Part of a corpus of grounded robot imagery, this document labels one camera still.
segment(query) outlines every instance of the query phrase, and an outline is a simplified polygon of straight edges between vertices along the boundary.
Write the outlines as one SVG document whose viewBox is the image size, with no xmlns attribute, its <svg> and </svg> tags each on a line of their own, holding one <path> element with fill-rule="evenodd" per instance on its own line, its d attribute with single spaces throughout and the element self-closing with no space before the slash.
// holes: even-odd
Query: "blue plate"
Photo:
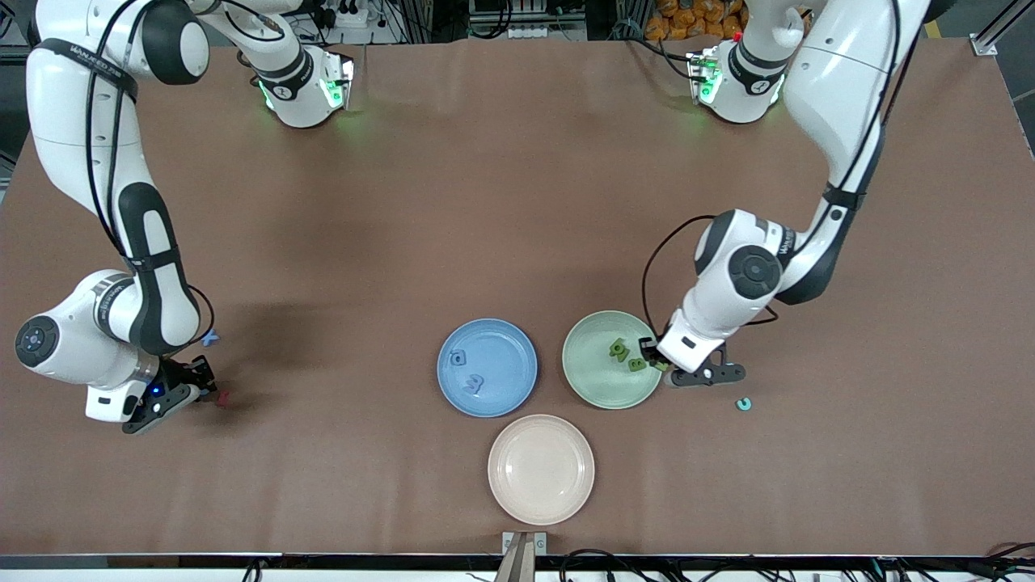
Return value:
<svg viewBox="0 0 1035 582">
<path fill-rule="evenodd" d="M 538 374 L 528 336 L 502 319 L 476 319 L 453 331 L 439 352 L 439 386 L 461 412 L 502 416 L 532 394 Z"/>
</svg>

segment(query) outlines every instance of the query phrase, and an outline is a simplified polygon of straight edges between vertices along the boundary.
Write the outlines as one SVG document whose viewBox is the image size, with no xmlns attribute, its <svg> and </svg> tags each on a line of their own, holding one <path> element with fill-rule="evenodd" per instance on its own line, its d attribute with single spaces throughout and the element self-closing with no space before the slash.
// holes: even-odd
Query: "brown table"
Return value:
<svg viewBox="0 0 1035 582">
<path fill-rule="evenodd" d="M 362 61 L 355 111 L 305 130 L 265 111 L 229 51 L 197 86 L 143 88 L 145 149 L 188 280 L 216 304 L 205 353 L 232 407 L 126 437 L 7 344 L 0 551 L 498 551 L 522 525 L 486 456 L 540 412 L 597 462 L 586 506 L 545 528 L 554 551 L 976 554 L 1035 535 L 1035 164 L 994 60 L 921 41 L 827 293 L 736 336 L 744 382 L 625 411 L 567 386 L 570 326 L 641 315 L 643 262 L 685 217 L 739 206 L 803 229 L 820 152 L 782 107 L 719 122 L 617 42 Z M 118 266 L 31 146 L 0 220 L 0 338 Z M 696 240 L 656 263 L 658 320 L 692 284 Z M 514 322 L 539 355 L 532 397 L 502 418 L 465 416 L 435 380 L 443 340 L 478 317 Z"/>
</svg>

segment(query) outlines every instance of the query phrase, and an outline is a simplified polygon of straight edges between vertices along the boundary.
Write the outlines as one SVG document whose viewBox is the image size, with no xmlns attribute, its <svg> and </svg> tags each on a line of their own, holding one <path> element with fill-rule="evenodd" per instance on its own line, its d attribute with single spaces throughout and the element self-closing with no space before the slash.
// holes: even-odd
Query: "plate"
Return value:
<svg viewBox="0 0 1035 582">
<path fill-rule="evenodd" d="M 462 412 L 502 416 L 532 394 L 538 374 L 535 348 L 516 325 L 476 319 L 453 331 L 439 352 L 439 386 Z"/>
<path fill-rule="evenodd" d="M 648 366 L 629 370 L 629 360 L 641 358 L 640 338 L 654 333 L 640 318 L 625 312 L 604 311 L 588 315 L 564 340 L 561 362 L 564 377 L 575 392 L 593 406 L 619 410 L 647 400 L 661 380 L 661 371 Z M 624 361 L 611 355 L 611 346 L 622 339 L 629 350 Z"/>
<path fill-rule="evenodd" d="M 489 454 L 489 487 L 516 520 L 553 525 L 575 515 L 593 490 L 593 450 L 571 423 L 533 414 L 511 423 Z"/>
</svg>

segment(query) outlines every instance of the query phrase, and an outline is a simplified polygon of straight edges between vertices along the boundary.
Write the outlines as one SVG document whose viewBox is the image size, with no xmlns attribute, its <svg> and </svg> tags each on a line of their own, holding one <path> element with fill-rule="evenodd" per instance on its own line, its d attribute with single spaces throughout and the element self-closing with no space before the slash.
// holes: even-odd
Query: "white robot link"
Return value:
<svg viewBox="0 0 1035 582">
<path fill-rule="evenodd" d="M 28 369 L 86 384 L 86 415 L 152 429 L 215 389 L 204 357 L 171 355 L 197 341 L 200 313 L 166 204 L 144 161 L 137 79 L 180 85 L 208 67 L 199 20 L 241 50 L 267 106 L 286 124 L 315 125 L 343 107 L 351 61 L 302 47 L 278 16 L 300 0 L 40 0 L 41 41 L 26 69 L 33 142 L 48 177 L 98 216 L 131 273 L 100 270 L 14 341 Z"/>
<path fill-rule="evenodd" d="M 801 21 L 785 0 L 749 0 L 751 20 L 740 42 L 719 46 L 718 60 L 689 64 L 697 83 L 714 96 L 720 116 L 750 121 L 765 113 L 774 77 L 801 40 Z M 829 0 L 788 66 L 785 103 L 795 122 L 819 146 L 829 167 L 826 190 L 808 230 L 796 232 L 745 210 L 717 215 L 698 243 L 697 284 L 686 293 L 656 346 L 643 348 L 676 370 L 675 385 L 739 380 L 724 361 L 724 342 L 776 298 L 797 304 L 818 297 L 833 274 L 849 227 L 859 210 L 880 155 L 881 105 L 895 69 L 912 50 L 928 0 Z M 722 81 L 726 76 L 734 81 Z M 771 81 L 761 91 L 747 79 Z M 751 93 L 751 87 L 760 89 Z M 713 362 L 718 350 L 722 361 Z"/>
</svg>

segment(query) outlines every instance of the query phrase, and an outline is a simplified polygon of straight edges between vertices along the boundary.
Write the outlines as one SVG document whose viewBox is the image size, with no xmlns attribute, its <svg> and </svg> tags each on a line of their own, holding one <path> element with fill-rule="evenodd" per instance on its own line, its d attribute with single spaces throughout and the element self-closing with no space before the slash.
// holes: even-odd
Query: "plate rim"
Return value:
<svg viewBox="0 0 1035 582">
<path fill-rule="evenodd" d="M 564 357 L 564 354 L 566 354 L 567 351 L 568 351 L 568 340 L 571 339 L 571 333 L 574 332 L 575 328 L 578 328 L 580 325 L 582 325 L 582 323 L 584 321 L 586 321 L 587 319 L 589 319 L 591 317 L 598 316 L 600 314 L 605 314 L 605 313 L 607 314 L 614 313 L 614 314 L 620 314 L 620 315 L 623 315 L 623 316 L 631 317 L 631 318 L 635 319 L 637 321 L 639 321 L 640 323 L 642 323 L 644 325 L 644 327 L 646 327 L 650 331 L 650 334 L 651 334 L 652 338 L 654 338 L 655 340 L 657 339 L 657 337 L 654 334 L 654 330 L 650 329 L 650 325 L 648 325 L 646 321 L 640 319 L 639 317 L 637 317 L 637 316 L 634 316 L 634 315 L 632 315 L 632 314 L 630 314 L 628 312 L 623 312 L 621 310 L 600 310 L 598 312 L 593 312 L 593 313 L 591 313 L 591 314 L 583 317 L 578 322 L 575 322 L 575 324 L 571 326 L 571 329 L 568 329 L 568 333 L 564 337 L 564 343 L 561 344 L 561 369 L 564 371 L 564 381 L 566 381 L 568 383 L 568 386 L 571 387 L 571 391 L 573 391 L 576 395 L 579 395 L 579 398 L 583 399 L 583 401 L 585 401 L 587 404 L 590 404 L 592 406 L 595 406 L 595 407 L 603 409 L 603 410 L 627 410 L 629 408 L 632 408 L 634 406 L 639 406 L 639 405 L 643 404 L 648 398 L 651 397 L 651 395 L 653 395 L 657 390 L 657 386 L 660 383 L 661 376 L 662 376 L 660 370 L 651 367 L 651 370 L 652 370 L 651 373 L 652 373 L 652 375 L 655 375 L 654 373 L 656 372 L 657 379 L 654 381 L 654 387 L 651 388 L 651 390 L 648 391 L 643 398 L 641 398 L 640 400 L 633 402 L 632 404 L 627 404 L 625 406 L 609 406 L 609 405 L 603 405 L 603 404 L 597 404 L 597 403 L 589 400 L 588 398 L 586 398 L 585 395 L 583 395 L 579 390 L 579 388 L 575 387 L 574 383 L 571 381 L 571 376 L 568 373 L 567 361 L 566 361 L 566 358 Z"/>
<path fill-rule="evenodd" d="M 525 343 L 531 348 L 531 350 L 529 350 L 529 352 L 531 353 L 532 381 L 531 381 L 531 384 L 528 387 L 528 390 L 526 390 L 525 395 L 521 398 L 521 400 L 518 401 L 518 403 L 514 406 L 510 407 L 507 410 L 504 410 L 503 412 L 499 412 L 499 413 L 496 413 L 496 414 L 474 413 L 474 412 L 471 412 L 470 410 L 467 410 L 464 407 L 460 406 L 452 398 L 449 397 L 449 394 L 446 391 L 446 388 L 445 388 L 445 382 L 443 382 L 443 379 L 442 379 L 442 368 L 443 368 L 443 363 L 444 363 L 444 358 L 448 354 L 448 352 L 446 351 L 446 346 L 448 346 L 449 342 L 452 341 L 452 339 L 457 333 L 460 333 L 465 327 L 473 326 L 473 325 L 476 325 L 478 323 L 483 323 L 483 322 L 502 323 L 505 326 L 509 326 L 509 327 L 515 329 L 518 331 L 518 333 L 520 334 L 520 338 L 524 339 Z M 532 339 L 528 337 L 528 333 L 526 333 L 524 329 L 522 329 L 521 327 L 518 327 L 518 325 L 515 325 L 515 324 L 513 324 L 513 323 L 511 323 L 511 322 L 509 322 L 509 321 L 507 321 L 505 319 L 500 319 L 500 318 L 497 318 L 497 317 L 479 317 L 478 319 L 472 319 L 470 321 L 462 323 L 459 327 L 456 327 L 455 329 L 453 329 L 452 332 L 450 332 L 449 336 L 445 339 L 445 341 L 442 342 L 442 347 L 439 348 L 439 357 L 438 357 L 438 360 L 436 361 L 435 368 L 436 368 L 436 370 L 435 370 L 435 376 L 436 376 L 436 379 L 438 380 L 439 390 L 442 392 L 442 396 L 445 397 L 446 401 L 450 405 L 452 405 L 453 408 L 455 408 L 456 410 L 463 412 L 464 414 L 467 414 L 468 416 L 472 416 L 474 418 L 498 418 L 500 416 L 504 416 L 506 414 L 509 414 L 509 413 L 513 412 L 514 410 L 518 410 L 519 408 L 521 408 L 521 406 L 523 404 L 525 404 L 525 401 L 527 401 L 528 398 L 530 396 L 532 396 L 532 390 L 535 389 L 535 384 L 539 381 L 539 355 L 535 351 L 535 344 L 532 343 Z"/>
<path fill-rule="evenodd" d="M 493 467 L 494 467 L 493 458 L 494 458 L 494 456 L 498 456 L 499 455 L 499 449 L 501 447 L 500 442 L 501 442 L 501 439 L 503 438 L 503 436 L 506 435 L 508 432 L 512 433 L 513 430 L 516 430 L 516 429 L 511 430 L 515 425 L 518 425 L 520 423 L 529 423 L 532 419 L 536 419 L 536 418 L 544 418 L 544 419 L 549 419 L 551 421 L 556 421 L 556 423 L 559 423 L 563 428 L 565 428 L 567 430 L 570 430 L 570 431 L 573 431 L 573 434 L 578 435 L 578 437 L 580 439 L 582 439 L 582 442 L 585 443 L 585 445 L 586 445 L 586 452 L 589 454 L 588 460 L 586 461 L 586 466 L 588 467 L 588 471 L 587 472 L 589 473 L 589 481 L 588 481 L 588 484 L 586 485 L 586 493 L 583 495 L 583 498 L 574 506 L 574 508 L 571 510 L 570 513 L 567 513 L 566 515 L 564 515 L 560 519 L 556 519 L 556 520 L 552 520 L 552 521 L 541 521 L 541 520 L 526 521 L 525 519 L 523 519 L 523 518 L 521 518 L 519 516 L 515 516 L 513 514 L 513 512 L 511 512 L 500 500 L 500 493 L 498 491 L 499 486 L 497 485 L 497 479 L 494 478 L 494 476 L 493 476 L 494 475 L 494 471 L 493 471 Z M 567 521 L 567 520 L 571 519 L 572 517 L 574 517 L 575 514 L 578 514 L 580 511 L 582 511 L 582 508 L 586 505 L 586 502 L 589 501 L 590 495 L 593 494 L 593 486 L 596 485 L 596 457 L 593 455 L 593 446 L 589 443 L 589 439 L 586 438 L 586 435 L 582 431 L 579 430 L 579 427 L 574 426 L 573 424 L 571 424 L 567 419 L 561 418 L 560 416 L 556 416 L 554 414 L 542 414 L 542 413 L 529 414 L 527 416 L 522 416 L 521 418 L 518 418 L 518 419 L 511 421 L 506 427 L 504 427 L 502 431 L 500 431 L 500 434 L 496 435 L 496 439 L 493 440 L 493 446 L 489 449 L 489 460 L 485 463 L 485 472 L 486 472 L 486 476 L 489 477 L 489 489 L 492 491 L 493 497 L 496 499 L 496 504 L 497 505 L 499 505 L 504 512 L 506 512 L 507 515 L 509 515 L 510 517 L 512 517 L 513 519 L 515 519 L 515 520 L 518 520 L 518 521 L 520 521 L 522 523 L 527 523 L 529 525 L 534 525 L 534 526 L 538 526 L 538 527 L 544 527 L 544 526 L 549 526 L 549 525 L 557 525 L 557 524 L 559 524 L 561 522 L 564 522 L 564 521 Z"/>
</svg>

